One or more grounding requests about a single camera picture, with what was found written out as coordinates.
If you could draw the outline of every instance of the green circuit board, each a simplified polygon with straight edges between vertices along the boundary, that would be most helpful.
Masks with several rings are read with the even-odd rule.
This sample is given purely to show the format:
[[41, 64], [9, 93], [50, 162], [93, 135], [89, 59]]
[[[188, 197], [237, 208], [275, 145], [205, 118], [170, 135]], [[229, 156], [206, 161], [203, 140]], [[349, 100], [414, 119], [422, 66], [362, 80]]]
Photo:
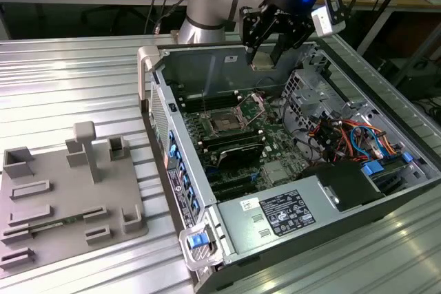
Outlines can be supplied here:
[[[260, 95], [244, 96], [245, 100], [235, 107], [182, 112], [190, 138], [207, 175], [213, 192], [219, 200], [230, 200], [240, 194], [262, 191], [295, 180], [308, 167], [308, 162], [292, 142], [292, 137], [278, 119], [273, 105]], [[223, 169], [219, 165], [219, 150], [201, 147], [203, 140], [217, 138], [228, 140], [228, 149], [240, 148], [244, 140], [233, 141], [236, 135], [258, 132], [262, 149], [251, 162], [237, 162]]]

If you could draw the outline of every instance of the slotted aluminum surface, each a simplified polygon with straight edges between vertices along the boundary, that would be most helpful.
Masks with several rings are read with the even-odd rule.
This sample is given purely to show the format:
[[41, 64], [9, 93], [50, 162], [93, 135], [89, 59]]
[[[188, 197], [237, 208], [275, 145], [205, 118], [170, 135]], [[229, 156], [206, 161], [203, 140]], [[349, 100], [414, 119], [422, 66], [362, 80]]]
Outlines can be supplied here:
[[[100, 251], [0, 281], [0, 293], [192, 293], [169, 209], [137, 108], [136, 51], [168, 36], [7, 41], [0, 43], [0, 153], [27, 145], [60, 149], [72, 125], [93, 120], [99, 138], [123, 134], [150, 232]], [[438, 153], [438, 128], [339, 38], [328, 44]], [[340, 80], [342, 90], [356, 90]], [[383, 220], [261, 271], [221, 293], [439, 293], [441, 188]]]
[[2, 279], [0, 293], [193, 293], [138, 107], [136, 52], [149, 44], [146, 36], [0, 42], [0, 159], [17, 146], [64, 149], [73, 124], [93, 120], [98, 140], [128, 140], [149, 227], [141, 238]]

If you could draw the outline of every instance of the blue wire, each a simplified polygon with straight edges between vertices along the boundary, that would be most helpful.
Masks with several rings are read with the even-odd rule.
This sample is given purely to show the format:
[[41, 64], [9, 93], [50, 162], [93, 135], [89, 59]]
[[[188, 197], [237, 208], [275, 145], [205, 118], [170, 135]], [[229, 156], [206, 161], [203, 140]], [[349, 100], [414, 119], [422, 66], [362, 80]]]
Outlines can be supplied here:
[[354, 141], [353, 133], [355, 132], [355, 129], [356, 129], [356, 128], [357, 128], [357, 127], [354, 127], [354, 128], [352, 129], [352, 131], [351, 131], [351, 144], [352, 144], [353, 148], [355, 148], [355, 149], [358, 150], [360, 153], [363, 153], [365, 156], [367, 156], [367, 160], [371, 160], [371, 156], [370, 156], [367, 152], [365, 152], [363, 149], [359, 148], [359, 147], [357, 146], [356, 142]]
[[377, 144], [377, 146], [378, 146], [378, 149], [379, 149], [383, 154], [386, 154], [386, 156], [390, 156], [389, 152], [388, 152], [385, 148], [383, 148], [383, 147], [381, 146], [380, 141], [378, 140], [378, 137], [375, 135], [375, 132], [373, 132], [373, 130], [372, 130], [371, 128], [369, 128], [369, 127], [365, 127], [364, 125], [359, 125], [359, 126], [357, 126], [357, 127], [354, 127], [354, 128], [352, 129], [352, 131], [351, 131], [351, 144], [352, 144], [353, 148], [357, 149], [360, 153], [363, 153], [364, 155], [366, 155], [367, 158], [368, 158], [369, 160], [371, 159], [370, 156], [369, 156], [369, 154], [368, 154], [367, 152], [365, 152], [364, 150], [358, 148], [358, 146], [355, 144], [355, 140], [353, 139], [353, 133], [355, 132], [355, 129], [357, 129], [358, 127], [362, 127], [363, 129], [365, 129], [366, 131], [368, 131], [368, 132], [373, 136], [373, 138], [375, 139], [375, 142], [376, 142], [376, 144]]

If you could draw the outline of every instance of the blue clip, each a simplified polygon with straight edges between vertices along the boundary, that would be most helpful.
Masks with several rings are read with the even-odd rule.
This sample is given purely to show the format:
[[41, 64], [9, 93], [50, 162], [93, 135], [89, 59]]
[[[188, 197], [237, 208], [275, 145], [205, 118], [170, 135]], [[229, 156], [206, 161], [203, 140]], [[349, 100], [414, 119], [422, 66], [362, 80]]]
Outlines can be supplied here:
[[184, 188], [187, 189], [188, 185], [190, 185], [190, 179], [188, 179], [188, 176], [184, 176]]
[[378, 161], [366, 162], [364, 167], [361, 170], [367, 175], [371, 176], [376, 174], [377, 172], [381, 172], [384, 170], [383, 166]]
[[175, 157], [176, 152], [177, 152], [177, 149], [178, 149], [178, 147], [177, 147], [175, 144], [173, 144], [173, 145], [170, 147], [170, 150], [168, 151], [168, 155], [169, 155], [170, 158]]
[[258, 172], [256, 172], [255, 174], [251, 174], [251, 181], [255, 181], [257, 179], [257, 176], [259, 176]]
[[407, 151], [405, 151], [405, 152], [402, 154], [402, 158], [404, 158], [404, 161], [406, 161], [407, 163], [413, 161], [413, 156], [412, 156], [409, 152], [407, 152]]
[[194, 207], [194, 210], [199, 210], [199, 203], [198, 203], [198, 201], [197, 200], [193, 200], [193, 207]]
[[206, 233], [195, 234], [188, 239], [190, 249], [199, 248], [209, 244], [208, 235]]

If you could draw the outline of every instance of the floor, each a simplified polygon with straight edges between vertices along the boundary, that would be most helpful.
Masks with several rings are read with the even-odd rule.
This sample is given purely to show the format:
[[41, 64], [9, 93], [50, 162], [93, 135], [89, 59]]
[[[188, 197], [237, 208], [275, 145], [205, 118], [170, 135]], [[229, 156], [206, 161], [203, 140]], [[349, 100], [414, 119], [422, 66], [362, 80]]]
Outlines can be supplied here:
[[[133, 14], [127, 14], [112, 33], [111, 28], [116, 10], [94, 12], [88, 15], [88, 21], [81, 20], [81, 14], [100, 6], [65, 5], [31, 3], [5, 3], [4, 16], [12, 39], [41, 39], [64, 37], [93, 36], [127, 36], [143, 34], [145, 21]], [[141, 14], [147, 15], [147, 6], [135, 7]], [[179, 7], [170, 18], [163, 20], [161, 33], [178, 30], [185, 18], [185, 7]], [[148, 25], [147, 33], [151, 34], [153, 23]], [[227, 31], [234, 29], [228, 25]]]

